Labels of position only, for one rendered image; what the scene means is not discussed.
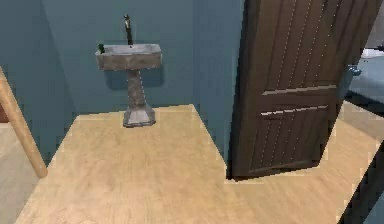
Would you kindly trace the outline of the grey pedestal sink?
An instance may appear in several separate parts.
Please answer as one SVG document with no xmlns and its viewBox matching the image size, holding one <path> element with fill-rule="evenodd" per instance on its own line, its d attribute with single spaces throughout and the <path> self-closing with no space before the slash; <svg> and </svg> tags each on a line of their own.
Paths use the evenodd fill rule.
<svg viewBox="0 0 384 224">
<path fill-rule="evenodd" d="M 128 83 L 128 107 L 124 113 L 126 128 L 151 126 L 156 122 L 155 111 L 146 102 L 140 71 L 158 68 L 162 50 L 158 44 L 104 45 L 105 53 L 95 52 L 102 71 L 125 71 Z"/>
</svg>

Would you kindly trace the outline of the light wooden post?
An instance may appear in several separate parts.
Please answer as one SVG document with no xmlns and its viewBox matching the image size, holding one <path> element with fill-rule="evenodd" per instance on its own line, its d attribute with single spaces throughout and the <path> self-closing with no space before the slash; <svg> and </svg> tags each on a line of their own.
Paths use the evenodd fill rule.
<svg viewBox="0 0 384 224">
<path fill-rule="evenodd" d="M 41 153 L 38 150 L 36 142 L 30 132 L 28 124 L 17 103 L 17 100 L 8 83 L 5 73 L 0 66 L 0 104 L 2 105 L 10 123 L 13 126 L 16 136 L 23 147 L 33 170 L 38 178 L 44 178 L 48 174 Z"/>
</svg>

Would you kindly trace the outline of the dark brown room door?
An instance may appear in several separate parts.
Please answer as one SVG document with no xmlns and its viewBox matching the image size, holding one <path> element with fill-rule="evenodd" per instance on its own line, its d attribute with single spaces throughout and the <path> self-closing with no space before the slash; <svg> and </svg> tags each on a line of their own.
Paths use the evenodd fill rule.
<svg viewBox="0 0 384 224">
<path fill-rule="evenodd" d="M 317 166 L 384 0 L 245 0 L 227 176 Z"/>
</svg>

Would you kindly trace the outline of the black sink faucet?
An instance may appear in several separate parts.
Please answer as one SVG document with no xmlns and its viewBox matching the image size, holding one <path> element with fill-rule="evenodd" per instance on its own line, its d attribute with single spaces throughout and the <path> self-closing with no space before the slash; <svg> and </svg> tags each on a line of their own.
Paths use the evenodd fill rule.
<svg viewBox="0 0 384 224">
<path fill-rule="evenodd" d="M 126 30 L 126 36 L 127 36 L 127 43 L 128 45 L 133 45 L 131 23 L 130 23 L 130 17 L 128 14 L 124 15 L 124 23 L 125 23 L 125 30 Z"/>
</svg>

